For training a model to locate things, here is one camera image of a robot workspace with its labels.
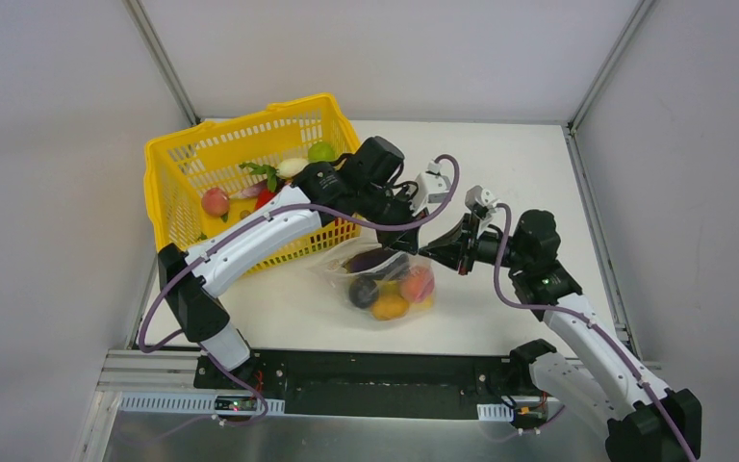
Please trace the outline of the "yellow plastic shopping basket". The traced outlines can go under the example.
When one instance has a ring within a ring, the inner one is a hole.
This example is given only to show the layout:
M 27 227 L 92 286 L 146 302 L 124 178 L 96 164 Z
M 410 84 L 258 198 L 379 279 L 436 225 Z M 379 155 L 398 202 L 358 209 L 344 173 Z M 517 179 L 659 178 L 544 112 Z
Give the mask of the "yellow plastic shopping basket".
M 252 214 L 256 198 L 233 199 L 225 218 L 201 206 L 206 191 L 229 194 L 257 184 L 259 176 L 242 163 L 277 166 L 306 156 L 318 141 L 340 153 L 352 153 L 359 139 L 334 96 L 320 93 L 222 122 L 199 125 L 150 141 L 145 147 L 143 179 L 146 209 L 156 246 L 187 249 L 209 241 Z

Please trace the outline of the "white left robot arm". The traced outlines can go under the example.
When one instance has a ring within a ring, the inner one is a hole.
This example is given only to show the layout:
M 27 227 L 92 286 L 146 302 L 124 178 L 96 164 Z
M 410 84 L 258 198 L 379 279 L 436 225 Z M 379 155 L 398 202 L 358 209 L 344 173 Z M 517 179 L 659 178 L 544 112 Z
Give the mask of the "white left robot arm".
M 266 205 L 206 242 L 159 251 L 159 301 L 167 303 L 183 335 L 215 357 L 217 374 L 230 388 L 247 387 L 255 364 L 219 296 L 285 244 L 337 218 L 358 215 L 363 225 L 393 235 L 412 229 L 415 212 L 391 193 L 403 165 L 396 146 L 370 137 L 337 162 L 306 164 Z

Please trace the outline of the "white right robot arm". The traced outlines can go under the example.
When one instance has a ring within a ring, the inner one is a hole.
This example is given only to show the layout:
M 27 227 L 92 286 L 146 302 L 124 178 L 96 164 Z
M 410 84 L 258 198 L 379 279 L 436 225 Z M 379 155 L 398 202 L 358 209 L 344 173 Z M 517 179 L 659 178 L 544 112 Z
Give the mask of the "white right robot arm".
M 478 232 L 467 213 L 421 256 L 467 274 L 494 268 L 497 297 L 530 311 L 574 352 L 579 371 L 539 341 L 513 350 L 508 368 L 516 392 L 557 398 L 604 441 L 612 461 L 697 461 L 702 407 L 688 389 L 674 390 L 646 367 L 599 319 L 581 286 L 559 261 L 561 238 L 552 213 L 528 210 L 501 232 Z

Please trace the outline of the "clear zip top bag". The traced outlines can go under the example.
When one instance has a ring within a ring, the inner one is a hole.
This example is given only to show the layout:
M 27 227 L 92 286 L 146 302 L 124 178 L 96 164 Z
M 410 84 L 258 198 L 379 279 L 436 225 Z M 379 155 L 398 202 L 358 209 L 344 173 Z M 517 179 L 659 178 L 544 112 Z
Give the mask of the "clear zip top bag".
M 325 251 L 310 271 L 347 309 L 375 321 L 398 321 L 430 310 L 436 298 L 431 262 L 366 238 Z

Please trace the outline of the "purple toy eggplant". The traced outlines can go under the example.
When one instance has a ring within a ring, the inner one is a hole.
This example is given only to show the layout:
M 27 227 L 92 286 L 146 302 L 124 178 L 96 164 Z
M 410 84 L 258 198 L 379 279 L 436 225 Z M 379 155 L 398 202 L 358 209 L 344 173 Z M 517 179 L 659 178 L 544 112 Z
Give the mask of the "purple toy eggplant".
M 388 248 L 375 248 L 349 258 L 343 268 L 348 273 L 360 273 L 375 280 L 398 280 L 409 271 L 409 255 Z

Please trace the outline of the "orange toy peach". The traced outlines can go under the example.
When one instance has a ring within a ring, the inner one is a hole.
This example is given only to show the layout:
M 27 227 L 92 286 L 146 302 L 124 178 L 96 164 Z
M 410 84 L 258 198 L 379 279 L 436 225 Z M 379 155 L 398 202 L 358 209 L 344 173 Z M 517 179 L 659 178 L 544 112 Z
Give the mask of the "orange toy peach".
M 429 298 L 435 288 L 434 274 L 431 268 L 413 266 L 398 283 L 399 294 L 410 303 L 422 303 Z

